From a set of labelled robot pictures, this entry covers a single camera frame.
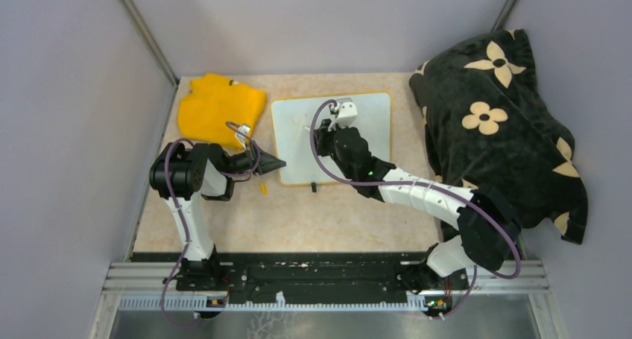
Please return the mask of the yellow framed whiteboard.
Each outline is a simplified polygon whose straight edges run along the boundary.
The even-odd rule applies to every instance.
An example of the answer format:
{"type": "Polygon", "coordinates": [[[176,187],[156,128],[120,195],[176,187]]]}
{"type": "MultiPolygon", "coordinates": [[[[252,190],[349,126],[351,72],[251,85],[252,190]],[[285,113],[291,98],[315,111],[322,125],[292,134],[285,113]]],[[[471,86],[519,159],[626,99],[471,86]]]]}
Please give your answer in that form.
{"type": "Polygon", "coordinates": [[[391,160],[391,95],[388,92],[365,92],[299,98],[278,99],[271,103],[274,144],[276,157],[285,162],[279,169],[279,178],[285,186],[309,186],[313,183],[335,183],[318,166],[312,154],[309,129],[315,123],[315,144],[323,153],[319,159],[323,165],[338,177],[343,174],[331,153],[335,153],[335,134],[345,127],[357,129],[366,143],[371,156],[389,162],[391,160]],[[351,101],[357,110],[357,117],[350,123],[339,124],[332,132],[327,130],[335,115],[329,107],[318,113],[319,106],[328,101],[338,103],[351,101]]]}

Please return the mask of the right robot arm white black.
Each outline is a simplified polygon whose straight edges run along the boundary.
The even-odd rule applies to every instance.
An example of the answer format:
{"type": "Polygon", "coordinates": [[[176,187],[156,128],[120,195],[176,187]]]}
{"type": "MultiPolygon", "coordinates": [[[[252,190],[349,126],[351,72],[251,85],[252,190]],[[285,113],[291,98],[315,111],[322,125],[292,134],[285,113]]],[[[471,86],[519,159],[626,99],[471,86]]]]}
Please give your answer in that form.
{"type": "Polygon", "coordinates": [[[420,267],[420,280],[439,288],[457,270],[482,267],[498,274],[515,262],[507,278],[517,277],[521,259],[516,240],[521,232],[515,211],[495,190],[448,186],[416,177],[374,156],[355,127],[330,119],[313,121],[310,146],[316,163],[332,179],[352,186],[361,196],[408,206],[455,229],[454,238],[433,245],[420,267]]]}

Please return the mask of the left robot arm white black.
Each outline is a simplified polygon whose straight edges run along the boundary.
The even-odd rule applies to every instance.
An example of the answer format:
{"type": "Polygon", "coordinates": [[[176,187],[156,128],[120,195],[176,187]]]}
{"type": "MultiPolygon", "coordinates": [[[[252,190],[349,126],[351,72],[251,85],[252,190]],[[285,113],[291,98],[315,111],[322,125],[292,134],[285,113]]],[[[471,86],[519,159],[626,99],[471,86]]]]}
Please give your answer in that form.
{"type": "Polygon", "coordinates": [[[202,202],[231,200],[241,177],[263,175],[286,162],[256,145],[228,154],[219,144],[183,140],[168,143],[149,171],[149,183],[168,205],[177,225],[183,251],[170,274],[178,291],[224,289],[227,275],[212,240],[202,202]]]}

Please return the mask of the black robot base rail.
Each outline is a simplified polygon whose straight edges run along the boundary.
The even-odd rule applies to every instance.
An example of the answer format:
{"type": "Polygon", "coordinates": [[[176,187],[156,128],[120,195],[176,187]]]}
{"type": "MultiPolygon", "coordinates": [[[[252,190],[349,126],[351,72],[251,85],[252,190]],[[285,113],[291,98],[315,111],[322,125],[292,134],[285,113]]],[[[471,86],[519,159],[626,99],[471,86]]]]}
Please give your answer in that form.
{"type": "Polygon", "coordinates": [[[464,270],[442,278],[421,253],[213,253],[184,259],[174,275],[178,291],[220,291],[211,307],[286,305],[324,307],[404,305],[432,315],[452,309],[452,294],[469,281],[464,270]]]}

